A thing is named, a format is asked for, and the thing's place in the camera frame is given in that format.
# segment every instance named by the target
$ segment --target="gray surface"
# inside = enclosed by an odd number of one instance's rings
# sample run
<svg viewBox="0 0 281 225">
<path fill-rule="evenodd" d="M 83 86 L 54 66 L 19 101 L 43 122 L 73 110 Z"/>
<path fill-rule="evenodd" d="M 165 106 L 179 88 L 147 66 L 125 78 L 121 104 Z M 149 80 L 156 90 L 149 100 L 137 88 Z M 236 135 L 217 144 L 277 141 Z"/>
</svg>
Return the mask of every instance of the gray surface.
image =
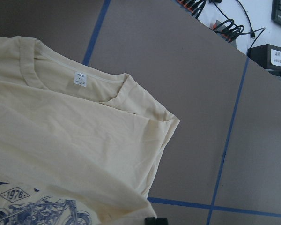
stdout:
<svg viewBox="0 0 281 225">
<path fill-rule="evenodd" d="M 181 119 L 149 196 L 210 204 L 245 59 L 172 1 L 111 1 L 90 66 L 130 73 Z"/>
<path fill-rule="evenodd" d="M 253 61 L 215 203 L 281 213 L 281 81 Z"/>
<path fill-rule="evenodd" d="M 205 225 L 208 210 L 152 203 L 159 218 L 167 218 L 169 225 Z"/>
<path fill-rule="evenodd" d="M 0 1 L 0 36 L 32 37 L 82 62 L 103 1 Z"/>
<path fill-rule="evenodd" d="M 214 211 L 210 225 L 281 225 L 281 218 Z"/>
</svg>

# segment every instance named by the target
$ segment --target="motorcycle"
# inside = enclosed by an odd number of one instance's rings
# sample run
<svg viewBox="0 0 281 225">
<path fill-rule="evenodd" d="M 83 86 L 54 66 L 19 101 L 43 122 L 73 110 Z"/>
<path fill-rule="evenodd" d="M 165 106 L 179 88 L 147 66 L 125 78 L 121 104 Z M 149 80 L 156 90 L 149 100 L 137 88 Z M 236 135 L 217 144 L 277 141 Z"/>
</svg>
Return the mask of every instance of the motorcycle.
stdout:
<svg viewBox="0 0 281 225">
<path fill-rule="evenodd" d="M 62 214 L 70 210 L 61 225 L 92 225 L 90 214 L 77 211 L 75 200 L 59 199 L 51 202 L 50 196 L 38 200 L 36 203 L 13 204 L 11 211 L 0 208 L 0 225 L 59 225 Z"/>
</svg>

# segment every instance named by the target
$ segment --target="white tag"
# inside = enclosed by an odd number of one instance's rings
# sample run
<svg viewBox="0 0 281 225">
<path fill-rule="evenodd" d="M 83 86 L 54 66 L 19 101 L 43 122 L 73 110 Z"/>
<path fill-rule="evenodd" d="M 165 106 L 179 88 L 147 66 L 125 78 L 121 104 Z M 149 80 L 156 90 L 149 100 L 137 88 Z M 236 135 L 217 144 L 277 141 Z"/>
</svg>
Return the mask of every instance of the white tag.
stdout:
<svg viewBox="0 0 281 225">
<path fill-rule="evenodd" d="M 75 72 L 74 83 L 86 87 L 86 75 Z"/>
<path fill-rule="evenodd" d="M 272 65 L 281 67 L 281 52 L 271 49 L 271 63 Z"/>
</svg>

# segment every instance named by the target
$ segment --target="motorcycle wheel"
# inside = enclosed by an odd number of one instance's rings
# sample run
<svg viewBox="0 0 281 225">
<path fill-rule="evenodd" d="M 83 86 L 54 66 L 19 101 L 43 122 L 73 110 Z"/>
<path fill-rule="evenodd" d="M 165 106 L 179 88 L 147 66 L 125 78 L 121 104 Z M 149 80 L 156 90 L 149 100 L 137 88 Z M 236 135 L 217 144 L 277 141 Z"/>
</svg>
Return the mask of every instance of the motorcycle wheel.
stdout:
<svg viewBox="0 0 281 225">
<path fill-rule="evenodd" d="M 65 222 L 65 225 L 92 225 L 92 223 L 87 215 L 80 214 L 77 217 L 77 223 L 75 223 L 73 217 L 70 216 L 70 218 Z"/>
</svg>

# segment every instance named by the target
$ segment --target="t-shirt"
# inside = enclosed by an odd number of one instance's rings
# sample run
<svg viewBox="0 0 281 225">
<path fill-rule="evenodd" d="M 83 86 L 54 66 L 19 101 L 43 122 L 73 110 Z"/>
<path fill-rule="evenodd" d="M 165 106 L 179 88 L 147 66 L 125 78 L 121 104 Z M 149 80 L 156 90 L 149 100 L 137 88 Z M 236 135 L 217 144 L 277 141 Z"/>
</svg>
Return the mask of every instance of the t-shirt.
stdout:
<svg viewBox="0 0 281 225">
<path fill-rule="evenodd" d="M 178 123 L 129 74 L 0 37 L 0 222 L 143 224 Z"/>
</svg>

